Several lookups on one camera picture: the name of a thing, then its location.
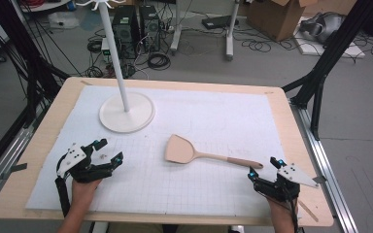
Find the white hook stand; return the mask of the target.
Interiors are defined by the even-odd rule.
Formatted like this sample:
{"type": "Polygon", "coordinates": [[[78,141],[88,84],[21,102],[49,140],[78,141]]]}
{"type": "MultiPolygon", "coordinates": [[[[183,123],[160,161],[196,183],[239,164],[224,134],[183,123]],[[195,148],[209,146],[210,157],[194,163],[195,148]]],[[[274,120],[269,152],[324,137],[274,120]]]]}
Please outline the white hook stand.
{"type": "Polygon", "coordinates": [[[112,8],[109,1],[119,2],[119,0],[86,0],[85,3],[78,3],[78,6],[92,5],[92,10],[100,13],[118,81],[119,94],[111,96],[100,108],[99,118],[101,123],[114,132],[133,133],[142,130],[152,122],[155,108],[153,101],[145,94],[126,91],[120,69],[119,53],[108,12],[112,8]]]}

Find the aluminium rail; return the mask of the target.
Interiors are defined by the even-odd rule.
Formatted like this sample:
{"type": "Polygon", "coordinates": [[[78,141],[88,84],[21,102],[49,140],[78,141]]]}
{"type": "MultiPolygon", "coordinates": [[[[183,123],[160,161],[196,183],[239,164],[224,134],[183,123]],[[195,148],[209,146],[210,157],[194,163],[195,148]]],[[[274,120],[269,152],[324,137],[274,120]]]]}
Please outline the aluminium rail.
{"type": "Polygon", "coordinates": [[[1,174],[7,172],[12,166],[17,165],[25,148],[30,142],[35,129],[29,125],[15,131],[11,127],[0,141],[0,186],[1,174]]]}
{"type": "Polygon", "coordinates": [[[322,141],[317,140],[310,129],[310,114],[307,110],[299,109],[293,105],[290,108],[295,116],[301,134],[305,138],[305,144],[312,156],[312,163],[316,172],[326,178],[326,182],[322,184],[322,189],[329,201],[332,218],[342,233],[358,233],[356,222],[327,158],[322,141]]]}

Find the clear plastic bag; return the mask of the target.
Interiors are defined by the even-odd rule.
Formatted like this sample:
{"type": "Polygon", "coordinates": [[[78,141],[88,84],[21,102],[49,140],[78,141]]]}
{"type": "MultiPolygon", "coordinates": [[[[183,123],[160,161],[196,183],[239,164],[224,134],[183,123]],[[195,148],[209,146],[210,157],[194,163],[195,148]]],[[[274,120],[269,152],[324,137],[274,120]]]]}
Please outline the clear plastic bag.
{"type": "Polygon", "coordinates": [[[48,15],[51,28],[72,29],[79,25],[79,20],[73,12],[56,12],[48,15]]]}

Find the black metal frame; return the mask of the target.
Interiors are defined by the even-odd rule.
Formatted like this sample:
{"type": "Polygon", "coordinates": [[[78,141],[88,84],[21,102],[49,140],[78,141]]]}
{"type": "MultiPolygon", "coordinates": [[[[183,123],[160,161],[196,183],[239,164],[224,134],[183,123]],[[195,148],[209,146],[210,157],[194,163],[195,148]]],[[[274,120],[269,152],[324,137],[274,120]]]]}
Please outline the black metal frame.
{"type": "Polygon", "coordinates": [[[17,74],[27,82],[27,105],[23,111],[25,123],[31,124],[37,117],[36,109],[43,99],[53,101],[61,85],[56,77],[65,81],[70,75],[51,65],[40,54],[24,24],[19,19],[11,0],[0,0],[0,25],[22,58],[18,61],[0,36],[0,46],[13,62],[17,74]]]}
{"type": "Polygon", "coordinates": [[[310,131],[317,141],[320,139],[319,124],[325,80],[360,28],[372,16],[373,0],[356,0],[314,68],[304,77],[282,87],[284,92],[299,87],[297,94],[290,99],[290,103],[298,109],[306,110],[308,102],[314,98],[310,131]]]}

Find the black computer tower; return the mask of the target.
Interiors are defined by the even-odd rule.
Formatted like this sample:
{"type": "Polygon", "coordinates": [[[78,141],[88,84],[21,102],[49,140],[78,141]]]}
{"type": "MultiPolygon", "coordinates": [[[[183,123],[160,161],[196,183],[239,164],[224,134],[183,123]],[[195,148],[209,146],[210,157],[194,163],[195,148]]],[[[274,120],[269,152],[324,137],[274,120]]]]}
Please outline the black computer tower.
{"type": "Polygon", "coordinates": [[[120,5],[112,22],[114,37],[120,58],[135,59],[140,32],[134,5],[120,5]]]}
{"type": "Polygon", "coordinates": [[[152,5],[139,7],[140,27],[143,44],[146,51],[160,50],[160,19],[156,9],[152,5]]]}

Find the person's right hand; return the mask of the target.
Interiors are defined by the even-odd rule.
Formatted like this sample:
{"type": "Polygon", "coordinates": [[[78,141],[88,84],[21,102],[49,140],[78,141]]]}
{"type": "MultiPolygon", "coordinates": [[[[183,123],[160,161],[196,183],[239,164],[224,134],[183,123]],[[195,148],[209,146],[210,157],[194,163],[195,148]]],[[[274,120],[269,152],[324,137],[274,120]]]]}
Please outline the person's right hand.
{"type": "Polygon", "coordinates": [[[287,203],[278,202],[277,200],[267,197],[268,205],[270,207],[271,217],[290,218],[292,217],[291,210],[287,203]]]}

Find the beige spatula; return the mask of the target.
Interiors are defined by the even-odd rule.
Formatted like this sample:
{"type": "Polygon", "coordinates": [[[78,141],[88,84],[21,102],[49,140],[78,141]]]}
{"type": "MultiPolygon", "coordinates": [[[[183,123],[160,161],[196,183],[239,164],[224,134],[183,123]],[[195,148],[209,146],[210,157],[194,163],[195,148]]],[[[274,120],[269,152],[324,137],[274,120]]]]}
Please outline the beige spatula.
{"type": "Polygon", "coordinates": [[[260,162],[200,152],[194,147],[191,141],[176,134],[169,137],[166,144],[164,157],[167,161],[181,164],[187,164],[197,158],[210,158],[240,166],[253,167],[255,169],[263,168],[263,165],[260,162]]]}

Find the cardboard box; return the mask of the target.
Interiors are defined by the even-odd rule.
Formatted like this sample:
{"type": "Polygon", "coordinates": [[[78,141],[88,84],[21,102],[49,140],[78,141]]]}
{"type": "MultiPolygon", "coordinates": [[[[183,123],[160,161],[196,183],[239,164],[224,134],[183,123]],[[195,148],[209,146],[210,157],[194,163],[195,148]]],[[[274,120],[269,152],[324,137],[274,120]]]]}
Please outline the cardboard box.
{"type": "Polygon", "coordinates": [[[288,39],[306,7],[319,0],[253,0],[247,12],[247,23],[276,42],[288,39]]]}

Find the white stand leg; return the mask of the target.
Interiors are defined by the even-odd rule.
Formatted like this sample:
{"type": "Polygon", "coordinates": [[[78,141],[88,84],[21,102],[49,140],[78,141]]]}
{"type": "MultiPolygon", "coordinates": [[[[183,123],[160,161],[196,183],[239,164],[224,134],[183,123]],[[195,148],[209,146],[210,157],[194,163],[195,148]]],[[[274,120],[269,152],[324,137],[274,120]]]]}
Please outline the white stand leg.
{"type": "Polygon", "coordinates": [[[228,61],[231,61],[233,59],[233,31],[235,26],[236,17],[238,15],[239,10],[239,1],[240,0],[234,0],[234,6],[231,12],[231,15],[229,17],[229,25],[226,30],[226,36],[225,36],[225,57],[228,61]]]}
{"type": "Polygon", "coordinates": [[[172,43],[170,46],[170,51],[172,53],[175,53],[178,50],[178,46],[181,40],[181,34],[182,34],[182,25],[181,25],[181,6],[180,6],[180,0],[175,0],[176,5],[176,24],[174,26],[174,33],[172,38],[172,43]]]}

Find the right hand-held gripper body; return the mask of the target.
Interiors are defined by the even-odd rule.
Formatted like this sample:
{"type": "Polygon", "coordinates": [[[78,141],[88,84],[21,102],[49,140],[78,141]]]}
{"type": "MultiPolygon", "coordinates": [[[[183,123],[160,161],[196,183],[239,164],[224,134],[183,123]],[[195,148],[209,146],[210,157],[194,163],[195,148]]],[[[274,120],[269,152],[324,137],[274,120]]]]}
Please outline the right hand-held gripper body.
{"type": "Polygon", "coordinates": [[[277,169],[276,175],[277,177],[274,182],[259,177],[253,183],[254,190],[265,196],[272,197],[279,202],[285,202],[292,201],[298,197],[302,184],[313,188],[319,187],[318,183],[315,183],[311,177],[295,164],[277,169]]]}

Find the round white table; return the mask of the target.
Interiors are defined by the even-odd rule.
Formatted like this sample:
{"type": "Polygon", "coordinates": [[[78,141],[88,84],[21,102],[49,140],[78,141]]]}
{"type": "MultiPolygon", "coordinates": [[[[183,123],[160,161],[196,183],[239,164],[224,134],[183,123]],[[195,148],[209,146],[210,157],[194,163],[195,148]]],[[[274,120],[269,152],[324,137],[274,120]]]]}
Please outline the round white table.
{"type": "Polygon", "coordinates": [[[24,6],[20,5],[20,9],[23,12],[41,12],[46,10],[51,10],[54,8],[58,8],[61,6],[65,6],[67,3],[69,3],[71,0],[60,0],[59,2],[49,2],[46,0],[42,5],[40,6],[24,6]]]}

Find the person's left hand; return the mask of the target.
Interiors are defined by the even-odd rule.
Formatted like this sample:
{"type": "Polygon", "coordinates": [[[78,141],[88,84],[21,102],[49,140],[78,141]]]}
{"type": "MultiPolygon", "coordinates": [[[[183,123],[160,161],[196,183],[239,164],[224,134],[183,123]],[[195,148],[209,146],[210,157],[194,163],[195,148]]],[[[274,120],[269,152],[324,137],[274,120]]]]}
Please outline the person's left hand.
{"type": "Polygon", "coordinates": [[[101,184],[101,180],[96,180],[90,183],[79,183],[77,181],[72,182],[72,206],[74,208],[85,208],[87,209],[94,197],[95,190],[98,185],[101,184]]]}

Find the thin wooden stick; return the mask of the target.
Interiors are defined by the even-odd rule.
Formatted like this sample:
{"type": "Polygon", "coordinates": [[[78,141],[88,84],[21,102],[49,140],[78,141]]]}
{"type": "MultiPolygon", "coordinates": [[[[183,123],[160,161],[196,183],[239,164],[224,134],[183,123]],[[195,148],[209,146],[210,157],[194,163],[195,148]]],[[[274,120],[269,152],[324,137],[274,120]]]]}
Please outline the thin wooden stick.
{"type": "Polygon", "coordinates": [[[308,206],[303,201],[298,199],[297,203],[304,209],[304,211],[310,216],[311,219],[313,219],[315,222],[319,222],[318,217],[308,208],[308,206]]]}

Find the grey bag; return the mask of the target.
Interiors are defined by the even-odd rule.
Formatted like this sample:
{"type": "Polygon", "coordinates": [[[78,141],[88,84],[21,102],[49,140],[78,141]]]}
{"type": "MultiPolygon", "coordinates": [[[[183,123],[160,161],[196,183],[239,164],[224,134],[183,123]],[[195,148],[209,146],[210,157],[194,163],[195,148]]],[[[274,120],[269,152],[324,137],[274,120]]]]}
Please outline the grey bag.
{"type": "Polygon", "coordinates": [[[321,44],[338,31],[345,20],[345,16],[333,13],[317,13],[315,16],[300,22],[299,31],[307,32],[321,44]]]}

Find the white grid mat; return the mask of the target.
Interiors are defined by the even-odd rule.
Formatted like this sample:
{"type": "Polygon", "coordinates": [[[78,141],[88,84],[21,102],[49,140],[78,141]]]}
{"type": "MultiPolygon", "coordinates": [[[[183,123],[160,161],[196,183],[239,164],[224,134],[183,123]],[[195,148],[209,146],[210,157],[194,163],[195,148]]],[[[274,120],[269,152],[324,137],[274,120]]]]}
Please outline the white grid mat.
{"type": "Polygon", "coordinates": [[[154,103],[153,121],[142,130],[119,134],[104,127],[102,104],[117,94],[108,86],[87,86],[67,117],[27,201],[29,210],[60,207],[54,184],[56,164],[76,144],[108,144],[92,161],[102,164],[119,152],[123,163],[98,187],[92,210],[126,214],[198,216],[268,216],[264,197],[256,193],[249,170],[210,158],[187,164],[164,157],[169,137],[179,135],[200,151],[260,162],[262,178],[274,180],[271,156],[284,155],[268,98],[264,94],[144,89],[154,103]]]}

